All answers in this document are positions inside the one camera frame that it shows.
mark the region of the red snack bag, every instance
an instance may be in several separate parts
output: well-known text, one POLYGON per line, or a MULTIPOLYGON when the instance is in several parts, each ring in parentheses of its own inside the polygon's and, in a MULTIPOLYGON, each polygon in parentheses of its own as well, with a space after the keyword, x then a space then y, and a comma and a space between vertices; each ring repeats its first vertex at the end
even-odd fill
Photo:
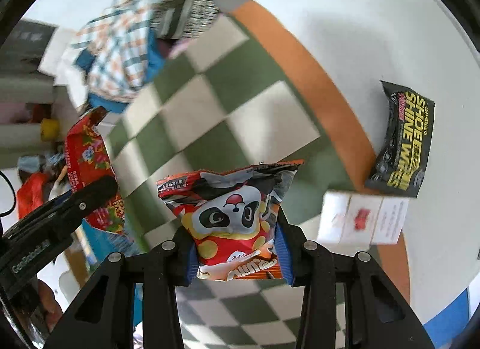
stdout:
POLYGON ((157 182, 158 196, 197 245, 197 276, 209 280, 281 278, 272 253, 277 214, 303 161, 207 171, 157 182))
POLYGON ((34 173, 18 189, 18 219, 23 219, 33 210, 44 203, 43 186, 49 181, 49 176, 44 173, 34 173))
MULTIPOLYGON (((102 106, 92 109, 68 131, 65 160, 73 192, 102 176, 115 176, 103 139, 95 128, 106 114, 102 106)), ((120 193, 85 219, 94 228, 122 234, 125 212, 120 193)))

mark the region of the screw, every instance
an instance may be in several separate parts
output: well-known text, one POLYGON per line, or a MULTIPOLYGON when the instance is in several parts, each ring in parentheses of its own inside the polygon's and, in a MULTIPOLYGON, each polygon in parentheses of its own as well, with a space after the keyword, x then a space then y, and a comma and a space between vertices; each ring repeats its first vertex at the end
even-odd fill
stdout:
POLYGON ((172 240, 166 240, 164 243, 162 243, 163 250, 172 250, 174 248, 175 248, 175 242, 172 240))
POLYGON ((303 243, 303 247, 307 250, 316 250, 318 244, 312 240, 307 240, 303 243))
POLYGON ((122 259, 122 255, 120 253, 116 252, 116 251, 111 253, 111 255, 109 255, 109 261, 111 263, 117 263, 121 259, 122 259))
POLYGON ((366 251, 361 251, 360 253, 358 253, 357 258, 364 263, 369 262, 371 259, 369 253, 367 253, 366 251))

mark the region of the yellow object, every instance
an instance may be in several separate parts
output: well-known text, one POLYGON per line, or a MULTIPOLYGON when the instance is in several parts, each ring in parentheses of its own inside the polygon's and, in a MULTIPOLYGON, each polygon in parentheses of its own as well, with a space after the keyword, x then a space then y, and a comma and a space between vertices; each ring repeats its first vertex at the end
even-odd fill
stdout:
POLYGON ((40 123, 40 139, 44 142, 54 141, 60 132, 60 123, 57 119, 43 119, 40 123))
POLYGON ((200 254, 200 257, 208 259, 215 257, 218 251, 218 246, 212 240, 206 240, 198 245, 197 250, 198 254, 200 254))
POLYGON ((265 221, 262 221, 260 223, 260 226, 262 226, 263 230, 267 233, 270 231, 270 225, 268 224, 268 222, 265 222, 265 221))
POLYGON ((260 246, 262 246, 265 243, 266 239, 264 236, 259 236, 257 240, 253 243, 253 246, 251 247, 252 250, 257 250, 260 246))

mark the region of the white box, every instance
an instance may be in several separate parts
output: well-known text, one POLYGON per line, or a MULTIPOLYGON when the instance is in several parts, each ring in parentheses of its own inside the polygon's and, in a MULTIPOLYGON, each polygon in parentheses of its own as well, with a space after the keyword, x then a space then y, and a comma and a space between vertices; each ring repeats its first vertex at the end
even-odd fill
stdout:
POLYGON ((327 191, 317 242, 395 244, 407 216, 409 199, 327 191))

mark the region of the snack bag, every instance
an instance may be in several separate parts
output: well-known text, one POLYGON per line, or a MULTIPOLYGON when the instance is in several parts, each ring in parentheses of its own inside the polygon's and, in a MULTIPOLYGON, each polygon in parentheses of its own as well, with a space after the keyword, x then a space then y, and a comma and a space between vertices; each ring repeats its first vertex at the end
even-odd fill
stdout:
POLYGON ((416 197, 427 168, 435 103, 405 86, 382 85, 390 109, 387 134, 365 186, 416 197))
MULTIPOLYGON (((95 128, 106 114, 102 106, 92 109, 68 131, 65 160, 73 192, 102 176, 115 176, 103 139, 95 128)), ((125 212, 120 193, 117 192, 105 207, 93 211, 85 219, 94 228, 122 234, 125 212)))
POLYGON ((272 253, 280 203, 303 161, 208 171, 157 182, 158 196, 197 245, 197 276, 209 280, 281 278, 272 253))

